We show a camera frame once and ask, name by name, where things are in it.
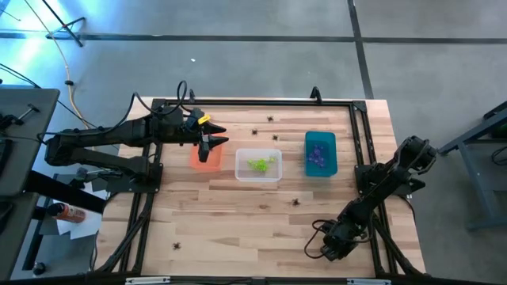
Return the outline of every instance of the orange bottle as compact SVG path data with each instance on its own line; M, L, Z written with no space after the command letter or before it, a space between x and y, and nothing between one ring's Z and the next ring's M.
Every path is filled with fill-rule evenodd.
M80 223L86 218L86 212L83 209L64 203L54 203L46 212L55 219L74 223Z

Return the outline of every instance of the yellow clip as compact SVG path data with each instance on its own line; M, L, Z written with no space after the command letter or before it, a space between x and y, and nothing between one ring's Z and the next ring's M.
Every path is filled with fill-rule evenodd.
M198 119L197 123L198 124L204 124L204 123L208 122L211 118L212 117L209 116L209 115L204 115L200 119Z

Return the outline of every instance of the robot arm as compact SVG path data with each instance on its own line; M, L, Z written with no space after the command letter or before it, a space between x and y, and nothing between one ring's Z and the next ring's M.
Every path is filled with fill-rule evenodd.
M379 227L376 218L373 218L374 210L382 201L400 187L409 187L413 192L425 186L424 182L412 178L412 175L426 173L435 162L435 157L436 149L429 145L428 140L412 136L402 143L388 163L376 163L361 173L358 184L367 185L363 195L351 201L336 221L326 221L319 228L326 235L324 246L321 247L322 255L331 261L346 257L358 244L354 238L361 236L372 220L375 228ZM380 234L384 239L389 237ZM393 241L386 244L395 246Z
M117 169L131 179L150 178L159 175L161 170L154 171L159 165L152 165L147 157L121 158L85 147L119 143L133 147L151 143L179 143L181 146L192 143L199 145L199 160L206 162L209 151L229 139L214 137L212 134L225 132L226 129L208 120L209 116L199 108L192 109L189 115L183 115L180 108L164 104L156 113L125 121L115 127L62 131L47 141L45 160L53 166L80 163Z

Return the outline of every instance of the blue object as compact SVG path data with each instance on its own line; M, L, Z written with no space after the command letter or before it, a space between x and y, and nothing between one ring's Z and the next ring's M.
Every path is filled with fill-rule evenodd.
M328 131L307 131L304 171L310 177L332 177L338 172L336 136Z

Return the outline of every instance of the small black bug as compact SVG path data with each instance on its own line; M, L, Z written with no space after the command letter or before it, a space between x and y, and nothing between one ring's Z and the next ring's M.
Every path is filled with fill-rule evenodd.
M301 203L299 202L299 199L295 198L292 200L292 206L298 207Z

